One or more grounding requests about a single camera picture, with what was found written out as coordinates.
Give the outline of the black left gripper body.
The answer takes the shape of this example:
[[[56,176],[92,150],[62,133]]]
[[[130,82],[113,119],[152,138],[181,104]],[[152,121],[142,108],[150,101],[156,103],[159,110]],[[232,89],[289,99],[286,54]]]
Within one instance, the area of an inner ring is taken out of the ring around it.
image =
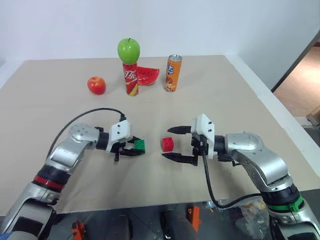
[[[118,162],[120,160],[120,149],[125,148],[126,142],[117,142],[113,145],[114,161]]]

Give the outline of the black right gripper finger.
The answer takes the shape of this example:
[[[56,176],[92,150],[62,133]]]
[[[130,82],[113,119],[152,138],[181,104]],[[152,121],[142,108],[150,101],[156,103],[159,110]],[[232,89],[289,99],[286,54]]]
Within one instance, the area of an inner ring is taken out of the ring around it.
[[[174,126],[167,130],[167,132],[177,135],[185,135],[191,133],[191,126]]]
[[[177,163],[195,164],[193,156],[186,156],[181,153],[167,152],[163,153],[162,156]]]

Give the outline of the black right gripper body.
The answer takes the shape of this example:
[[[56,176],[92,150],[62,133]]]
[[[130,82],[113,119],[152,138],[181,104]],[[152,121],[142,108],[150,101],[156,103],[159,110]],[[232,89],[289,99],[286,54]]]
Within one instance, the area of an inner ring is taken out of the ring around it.
[[[198,157],[201,156],[202,158],[207,156],[208,153],[208,143],[207,138],[201,134],[201,135],[193,135],[191,138],[191,146],[192,149],[192,165],[197,166],[198,165]]]

